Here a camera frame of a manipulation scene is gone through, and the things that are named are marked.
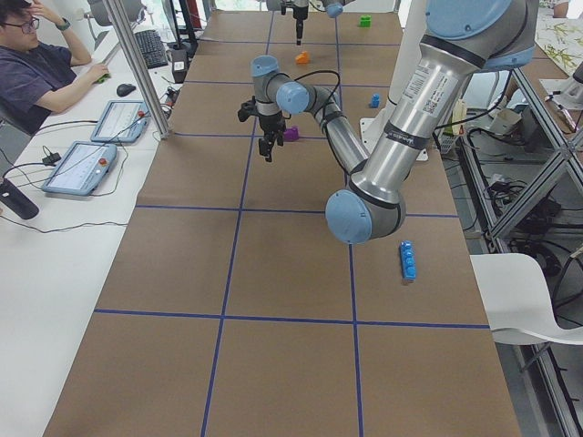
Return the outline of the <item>purple trapezoid block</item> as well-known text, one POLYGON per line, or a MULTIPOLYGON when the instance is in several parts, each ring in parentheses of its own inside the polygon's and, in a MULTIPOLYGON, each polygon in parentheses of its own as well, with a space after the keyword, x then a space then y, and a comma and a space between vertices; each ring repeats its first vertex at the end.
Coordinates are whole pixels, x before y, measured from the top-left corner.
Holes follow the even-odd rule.
POLYGON ((287 128, 283 133, 283 139, 285 142, 294 142, 300 138, 300 131, 297 126, 291 126, 287 128))

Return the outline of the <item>orange trapezoid block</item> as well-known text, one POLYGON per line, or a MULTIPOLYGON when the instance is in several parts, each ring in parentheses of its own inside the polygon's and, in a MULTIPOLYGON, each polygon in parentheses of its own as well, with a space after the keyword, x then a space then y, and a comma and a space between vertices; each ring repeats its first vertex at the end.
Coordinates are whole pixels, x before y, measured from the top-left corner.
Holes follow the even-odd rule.
POLYGON ((296 65, 308 65, 311 62, 311 56, 308 51, 301 51, 295 57, 295 64, 296 65))

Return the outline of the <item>green double block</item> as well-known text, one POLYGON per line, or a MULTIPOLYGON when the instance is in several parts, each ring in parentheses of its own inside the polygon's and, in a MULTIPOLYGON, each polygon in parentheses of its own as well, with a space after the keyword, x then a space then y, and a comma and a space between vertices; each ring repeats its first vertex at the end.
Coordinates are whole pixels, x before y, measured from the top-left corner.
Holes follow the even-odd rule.
POLYGON ((371 15, 361 15, 359 19, 359 27, 362 28, 370 28, 372 25, 372 16, 371 15))

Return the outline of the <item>small blue block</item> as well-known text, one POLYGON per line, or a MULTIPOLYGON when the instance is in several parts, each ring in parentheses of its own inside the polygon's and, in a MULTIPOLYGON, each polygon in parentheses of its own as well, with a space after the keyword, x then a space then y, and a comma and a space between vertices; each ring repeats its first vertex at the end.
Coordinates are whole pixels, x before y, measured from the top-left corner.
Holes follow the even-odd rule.
POLYGON ((380 106, 380 102, 381 102, 381 97, 379 94, 374 93, 371 96, 370 102, 369 102, 369 107, 370 108, 378 108, 380 106))

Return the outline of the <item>far teach pendant tablet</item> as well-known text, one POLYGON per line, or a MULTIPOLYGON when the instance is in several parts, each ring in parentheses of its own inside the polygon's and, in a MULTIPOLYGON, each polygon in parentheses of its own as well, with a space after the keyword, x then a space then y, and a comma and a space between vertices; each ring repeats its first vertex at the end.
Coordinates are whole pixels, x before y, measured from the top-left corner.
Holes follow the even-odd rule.
POLYGON ((139 100, 110 100, 90 140, 96 143, 134 143, 148 124, 148 107, 139 100))

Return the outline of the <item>teach pendant tablet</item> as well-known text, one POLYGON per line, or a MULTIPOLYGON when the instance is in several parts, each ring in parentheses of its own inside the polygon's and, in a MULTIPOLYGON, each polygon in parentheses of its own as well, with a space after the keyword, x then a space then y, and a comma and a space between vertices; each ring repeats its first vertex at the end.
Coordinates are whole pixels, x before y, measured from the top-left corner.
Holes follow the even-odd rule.
POLYGON ((46 193, 88 196, 115 163, 117 154, 114 144, 76 141, 41 189, 46 193))
POLYGON ((134 143, 148 124, 148 107, 139 100, 110 100, 90 140, 96 143, 134 143))

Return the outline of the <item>black keyboard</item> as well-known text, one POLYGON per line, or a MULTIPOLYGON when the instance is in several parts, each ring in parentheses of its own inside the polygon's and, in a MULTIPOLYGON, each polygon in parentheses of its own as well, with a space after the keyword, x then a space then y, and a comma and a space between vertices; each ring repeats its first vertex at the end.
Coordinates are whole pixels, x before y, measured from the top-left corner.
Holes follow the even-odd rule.
POLYGON ((138 49, 147 69, 166 66, 168 59, 165 46, 156 30, 143 30, 134 34, 138 49))

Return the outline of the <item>black computer mouse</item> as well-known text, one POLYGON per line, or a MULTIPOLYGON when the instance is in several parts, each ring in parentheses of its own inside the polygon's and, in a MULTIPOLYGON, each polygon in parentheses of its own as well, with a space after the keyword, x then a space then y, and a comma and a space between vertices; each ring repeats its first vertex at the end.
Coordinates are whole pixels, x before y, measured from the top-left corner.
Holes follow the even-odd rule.
POLYGON ((132 84, 120 84, 116 89, 116 93, 118 97, 126 97, 132 92, 134 92, 137 88, 132 84))

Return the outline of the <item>long blue block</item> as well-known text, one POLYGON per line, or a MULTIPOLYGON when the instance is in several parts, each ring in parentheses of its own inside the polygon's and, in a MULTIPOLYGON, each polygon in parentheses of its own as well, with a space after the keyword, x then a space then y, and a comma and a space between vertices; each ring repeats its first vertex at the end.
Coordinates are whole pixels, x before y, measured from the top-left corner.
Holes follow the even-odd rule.
POLYGON ((417 278, 417 267, 413 243, 410 240, 404 240, 399 246, 399 255, 401 260, 402 277, 405 280, 414 281, 417 278))

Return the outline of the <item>near teach pendant tablet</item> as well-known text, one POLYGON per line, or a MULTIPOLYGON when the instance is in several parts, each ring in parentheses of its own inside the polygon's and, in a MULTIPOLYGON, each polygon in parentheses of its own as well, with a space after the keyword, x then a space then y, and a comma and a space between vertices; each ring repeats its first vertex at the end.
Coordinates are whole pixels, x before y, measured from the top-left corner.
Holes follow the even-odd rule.
POLYGON ((41 189, 46 193, 88 196, 115 163, 117 154, 114 144, 76 141, 41 189))

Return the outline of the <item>small black adapter box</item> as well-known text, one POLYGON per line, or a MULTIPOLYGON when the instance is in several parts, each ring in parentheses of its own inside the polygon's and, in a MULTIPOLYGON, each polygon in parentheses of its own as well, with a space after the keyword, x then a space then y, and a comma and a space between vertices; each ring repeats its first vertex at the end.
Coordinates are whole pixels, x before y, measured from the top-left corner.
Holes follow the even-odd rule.
POLYGON ((45 166, 54 166, 59 160, 61 156, 58 153, 51 153, 42 158, 42 162, 45 166))

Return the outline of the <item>seated person in dark shirt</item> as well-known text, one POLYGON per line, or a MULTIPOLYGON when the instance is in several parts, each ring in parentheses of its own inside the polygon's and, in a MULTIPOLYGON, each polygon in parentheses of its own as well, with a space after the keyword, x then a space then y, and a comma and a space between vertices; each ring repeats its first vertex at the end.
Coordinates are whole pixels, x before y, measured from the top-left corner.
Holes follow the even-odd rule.
POLYGON ((94 64, 64 17, 39 1, 1 3, 1 104, 33 135, 53 113, 63 113, 109 74, 94 64), (40 20, 55 25, 65 46, 37 36, 40 20))

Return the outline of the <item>white plastic chair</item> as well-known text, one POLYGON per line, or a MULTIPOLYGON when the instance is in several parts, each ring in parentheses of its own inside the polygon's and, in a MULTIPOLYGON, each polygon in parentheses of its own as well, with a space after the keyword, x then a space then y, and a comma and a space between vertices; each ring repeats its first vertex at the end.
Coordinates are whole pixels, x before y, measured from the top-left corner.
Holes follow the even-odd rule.
POLYGON ((582 329, 558 326, 543 271, 520 253, 470 257, 493 340, 509 345, 582 344, 582 329))

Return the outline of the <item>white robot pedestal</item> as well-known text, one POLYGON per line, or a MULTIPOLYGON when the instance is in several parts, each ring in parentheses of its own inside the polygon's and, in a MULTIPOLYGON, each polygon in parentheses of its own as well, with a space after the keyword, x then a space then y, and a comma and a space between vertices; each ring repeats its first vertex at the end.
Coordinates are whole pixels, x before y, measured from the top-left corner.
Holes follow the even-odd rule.
POLYGON ((379 111, 375 118, 361 119, 361 137, 369 153, 373 152, 374 146, 384 132, 387 121, 396 110, 396 106, 421 59, 419 43, 426 29, 425 9, 425 0, 410 2, 385 107, 379 111))

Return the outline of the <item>aluminium frame post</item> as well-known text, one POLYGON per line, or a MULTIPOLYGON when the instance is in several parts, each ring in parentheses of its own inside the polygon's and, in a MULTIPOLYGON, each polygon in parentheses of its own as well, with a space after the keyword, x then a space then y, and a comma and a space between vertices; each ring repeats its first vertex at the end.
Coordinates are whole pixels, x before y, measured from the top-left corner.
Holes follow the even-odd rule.
POLYGON ((148 106, 159 136, 165 139, 169 135, 169 122, 162 110, 158 94, 150 78, 146 63, 138 49, 138 43, 131 29, 126 9, 120 0, 104 0, 108 17, 118 35, 118 42, 125 54, 128 65, 138 83, 138 88, 148 106))

